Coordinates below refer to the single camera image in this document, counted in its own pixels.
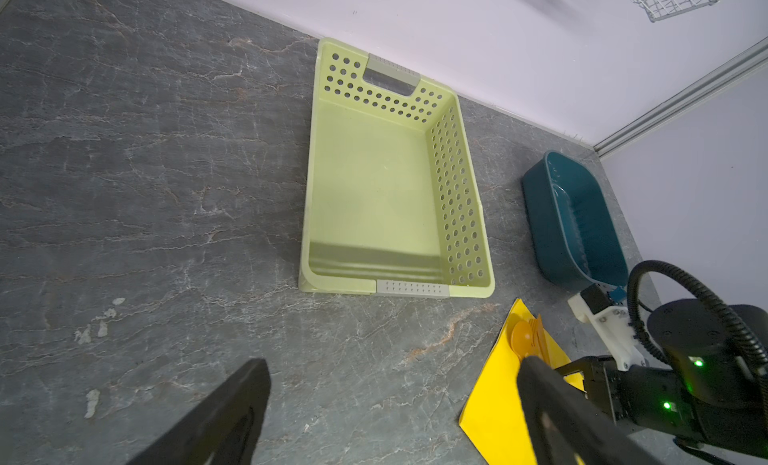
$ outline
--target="teal plastic bin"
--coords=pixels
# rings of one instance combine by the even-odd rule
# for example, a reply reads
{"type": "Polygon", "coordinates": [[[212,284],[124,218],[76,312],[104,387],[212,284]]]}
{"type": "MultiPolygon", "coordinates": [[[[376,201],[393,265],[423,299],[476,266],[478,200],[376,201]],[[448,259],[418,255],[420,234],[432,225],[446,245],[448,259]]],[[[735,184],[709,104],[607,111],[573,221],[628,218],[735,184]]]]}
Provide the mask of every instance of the teal plastic bin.
{"type": "Polygon", "coordinates": [[[522,184],[536,261],[548,280],[571,291],[593,283],[627,286],[627,261],[603,192],[584,166],[546,152],[522,184]]]}

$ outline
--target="gray marble countertop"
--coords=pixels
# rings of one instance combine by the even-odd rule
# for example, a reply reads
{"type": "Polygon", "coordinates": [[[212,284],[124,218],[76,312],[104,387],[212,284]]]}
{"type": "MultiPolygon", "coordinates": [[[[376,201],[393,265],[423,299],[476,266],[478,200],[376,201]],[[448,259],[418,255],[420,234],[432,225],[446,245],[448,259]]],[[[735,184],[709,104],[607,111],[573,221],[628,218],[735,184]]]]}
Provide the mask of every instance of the gray marble countertop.
{"type": "Polygon", "coordinates": [[[316,48],[218,0],[0,14],[9,463],[124,463],[249,357],[273,376],[255,463],[481,463],[457,417],[516,297],[572,357],[604,353],[536,268],[520,185],[549,149],[585,164],[633,265],[597,156],[467,100],[494,295],[297,289],[316,48]]]}

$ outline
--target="yellow napkin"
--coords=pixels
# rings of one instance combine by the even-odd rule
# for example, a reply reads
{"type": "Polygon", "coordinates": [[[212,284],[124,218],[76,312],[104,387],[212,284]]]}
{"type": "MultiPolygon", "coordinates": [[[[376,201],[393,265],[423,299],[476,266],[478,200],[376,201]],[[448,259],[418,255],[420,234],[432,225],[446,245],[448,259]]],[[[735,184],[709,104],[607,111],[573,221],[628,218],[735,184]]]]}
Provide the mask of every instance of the yellow napkin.
{"type": "MultiPolygon", "coordinates": [[[[536,464],[518,394],[520,360],[509,344],[514,325],[531,318],[533,315],[518,298],[458,418],[458,425],[489,465],[536,464]]],[[[549,333],[544,331],[544,335],[552,367],[570,363],[571,360],[549,333]]],[[[579,390],[584,389],[580,374],[573,374],[565,380],[579,390]]]]}

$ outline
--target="basket handle opening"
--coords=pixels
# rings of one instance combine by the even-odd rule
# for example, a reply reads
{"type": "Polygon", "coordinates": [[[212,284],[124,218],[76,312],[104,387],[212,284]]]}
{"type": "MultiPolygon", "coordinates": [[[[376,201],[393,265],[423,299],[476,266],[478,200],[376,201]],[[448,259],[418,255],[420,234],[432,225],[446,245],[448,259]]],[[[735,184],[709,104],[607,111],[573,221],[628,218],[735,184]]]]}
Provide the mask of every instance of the basket handle opening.
{"type": "Polygon", "coordinates": [[[362,74],[363,81],[404,97],[413,95],[421,78],[408,68],[372,54],[368,55],[368,64],[362,74]]]}

